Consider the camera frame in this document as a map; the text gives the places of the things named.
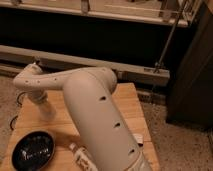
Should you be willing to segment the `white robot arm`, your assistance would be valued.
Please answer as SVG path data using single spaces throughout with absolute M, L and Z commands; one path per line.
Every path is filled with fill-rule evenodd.
M 112 98 L 117 77 L 111 69 L 86 67 L 44 74 L 38 65 L 29 64 L 13 84 L 35 104 L 45 100 L 48 90 L 63 92 L 84 143 L 75 152 L 84 171 L 152 171 Z

